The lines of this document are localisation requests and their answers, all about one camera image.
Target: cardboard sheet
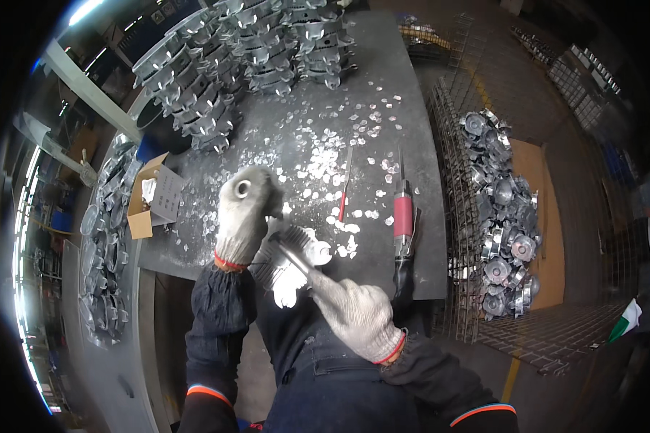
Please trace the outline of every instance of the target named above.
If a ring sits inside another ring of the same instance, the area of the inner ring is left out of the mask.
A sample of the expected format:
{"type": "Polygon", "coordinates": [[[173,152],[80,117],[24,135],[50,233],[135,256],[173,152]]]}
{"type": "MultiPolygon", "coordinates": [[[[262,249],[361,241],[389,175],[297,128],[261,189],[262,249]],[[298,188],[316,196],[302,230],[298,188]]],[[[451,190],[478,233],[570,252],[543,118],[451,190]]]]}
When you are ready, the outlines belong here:
{"type": "Polygon", "coordinates": [[[542,148],[513,139],[510,143],[513,147],[513,173],[524,176],[532,192],[539,191],[537,216],[543,243],[537,251],[537,257],[529,264],[529,272],[539,276],[541,289],[531,309],[556,306],[563,303],[566,269],[561,218],[554,186],[542,148]]]}

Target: blue container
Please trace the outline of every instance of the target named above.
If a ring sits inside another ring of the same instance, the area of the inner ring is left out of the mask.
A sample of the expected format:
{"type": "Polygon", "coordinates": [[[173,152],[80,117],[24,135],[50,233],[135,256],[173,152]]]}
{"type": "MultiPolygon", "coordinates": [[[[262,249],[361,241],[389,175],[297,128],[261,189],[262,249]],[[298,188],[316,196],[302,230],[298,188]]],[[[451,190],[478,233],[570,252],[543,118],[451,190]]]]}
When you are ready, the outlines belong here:
{"type": "Polygon", "coordinates": [[[72,214],[61,211],[53,212],[51,227],[60,231],[72,231],[72,214]]]}
{"type": "Polygon", "coordinates": [[[148,134],[142,136],[142,142],[137,149],[137,159],[139,161],[147,163],[163,153],[165,151],[161,148],[155,137],[148,134]]]}

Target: pocket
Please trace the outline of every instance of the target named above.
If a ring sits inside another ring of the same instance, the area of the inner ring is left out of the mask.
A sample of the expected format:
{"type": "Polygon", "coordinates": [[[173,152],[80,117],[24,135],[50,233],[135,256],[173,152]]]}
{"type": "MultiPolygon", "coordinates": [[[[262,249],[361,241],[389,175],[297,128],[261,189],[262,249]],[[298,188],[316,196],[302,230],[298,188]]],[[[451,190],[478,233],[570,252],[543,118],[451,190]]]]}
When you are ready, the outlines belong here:
{"type": "Polygon", "coordinates": [[[363,358],[324,358],[315,361],[315,377],[333,380],[364,380],[380,382],[381,370],[377,365],[363,358]]]}

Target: cardboard box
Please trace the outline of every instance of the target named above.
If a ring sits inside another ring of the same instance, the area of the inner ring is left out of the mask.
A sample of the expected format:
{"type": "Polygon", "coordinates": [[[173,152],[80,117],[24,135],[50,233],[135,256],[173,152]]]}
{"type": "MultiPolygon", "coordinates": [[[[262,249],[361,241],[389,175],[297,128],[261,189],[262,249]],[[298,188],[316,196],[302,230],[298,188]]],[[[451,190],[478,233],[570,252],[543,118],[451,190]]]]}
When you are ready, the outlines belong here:
{"type": "Polygon", "coordinates": [[[525,176],[532,192],[539,191],[537,223],[542,232],[542,245],[537,250],[537,257],[529,263],[529,272],[538,275],[541,284],[530,307],[534,311],[563,303],[566,260],[561,216],[554,184],[546,166],[545,149],[515,139],[510,139],[510,144],[513,148],[513,174],[525,176]]]}
{"type": "Polygon", "coordinates": [[[151,238],[152,227],[178,219],[178,205],[181,203],[183,178],[164,165],[168,152],[147,162],[135,178],[127,208],[127,223],[133,239],[151,238]],[[154,202],[149,210],[143,211],[142,181],[156,178],[154,202]]]}

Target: dark pants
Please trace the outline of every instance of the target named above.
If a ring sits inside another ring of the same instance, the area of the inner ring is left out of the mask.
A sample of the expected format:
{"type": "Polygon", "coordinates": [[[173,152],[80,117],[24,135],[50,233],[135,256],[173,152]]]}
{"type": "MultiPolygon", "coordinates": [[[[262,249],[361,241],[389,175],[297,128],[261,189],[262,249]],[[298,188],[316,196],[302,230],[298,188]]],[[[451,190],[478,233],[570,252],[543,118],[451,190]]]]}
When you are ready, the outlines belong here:
{"type": "Polygon", "coordinates": [[[256,323],[277,381],[265,431],[419,430],[413,398],[342,343],[305,292],[294,308],[283,309],[265,293],[256,323]]]}

